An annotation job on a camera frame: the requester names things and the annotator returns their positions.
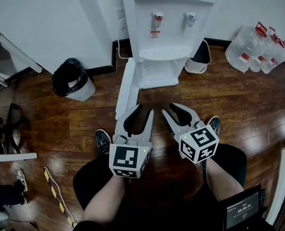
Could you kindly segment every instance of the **wall outlet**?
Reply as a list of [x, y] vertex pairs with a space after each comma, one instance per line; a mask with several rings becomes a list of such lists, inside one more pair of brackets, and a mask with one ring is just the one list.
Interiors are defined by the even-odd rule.
[[125, 10], [124, 10], [124, 8], [117, 9], [117, 14], [118, 14], [118, 18], [119, 19], [125, 18]]

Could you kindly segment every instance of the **trash can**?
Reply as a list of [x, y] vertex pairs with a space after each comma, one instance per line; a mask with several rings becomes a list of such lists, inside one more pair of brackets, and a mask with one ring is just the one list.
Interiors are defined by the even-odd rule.
[[186, 72], [203, 74], [211, 62], [211, 54], [207, 41], [203, 40], [193, 58], [189, 58], [184, 66]]
[[52, 86], [59, 97], [86, 101], [95, 86], [76, 58], [67, 59], [52, 75]]

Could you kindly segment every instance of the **plastic water bottle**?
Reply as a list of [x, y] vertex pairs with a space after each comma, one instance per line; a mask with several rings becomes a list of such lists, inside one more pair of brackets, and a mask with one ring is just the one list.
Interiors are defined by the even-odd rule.
[[277, 48], [276, 54], [273, 56], [273, 58], [270, 61], [264, 63], [261, 68], [265, 74], [268, 74], [275, 67], [277, 67], [279, 64], [285, 61], [285, 41], [278, 39], [276, 48]]
[[229, 64], [241, 72], [248, 70], [250, 61], [261, 56], [265, 50], [264, 38], [267, 29], [258, 22], [256, 27], [242, 26], [237, 37], [225, 52]]
[[264, 63], [270, 61], [277, 52], [277, 41], [278, 36], [276, 35], [275, 29], [269, 27], [270, 32], [267, 34], [267, 37], [264, 39], [265, 50], [264, 53], [258, 58], [253, 59], [250, 62], [249, 68], [253, 72], [258, 72]]

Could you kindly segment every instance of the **white box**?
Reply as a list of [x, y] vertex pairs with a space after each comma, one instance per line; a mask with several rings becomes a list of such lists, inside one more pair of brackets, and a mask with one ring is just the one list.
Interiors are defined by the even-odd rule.
[[194, 164], [201, 162], [216, 153], [219, 143], [210, 125], [180, 135], [179, 152]]
[[140, 178], [150, 152], [147, 146], [110, 144], [109, 168], [116, 176]]

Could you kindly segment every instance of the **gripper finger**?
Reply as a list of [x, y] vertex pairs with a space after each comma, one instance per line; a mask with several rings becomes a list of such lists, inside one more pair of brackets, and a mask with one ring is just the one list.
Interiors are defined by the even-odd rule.
[[182, 130], [184, 130], [184, 126], [178, 125], [175, 118], [168, 111], [161, 110], [161, 112], [165, 118], [168, 130], [171, 133], [173, 133], [174, 135], [180, 134], [182, 132]]
[[171, 103], [169, 107], [176, 113], [179, 120], [179, 125], [193, 127], [196, 123], [200, 121], [199, 116], [196, 111], [188, 108], [185, 105], [179, 103]]
[[136, 141], [137, 140], [150, 141], [152, 126], [153, 126], [153, 118], [154, 118], [154, 110], [149, 110], [145, 118], [145, 125], [143, 127], [143, 131], [140, 134], [132, 134], [131, 139]]
[[115, 126], [114, 134], [128, 137], [130, 131], [135, 125], [137, 116], [142, 109], [142, 105], [137, 104], [127, 110], [118, 120]]

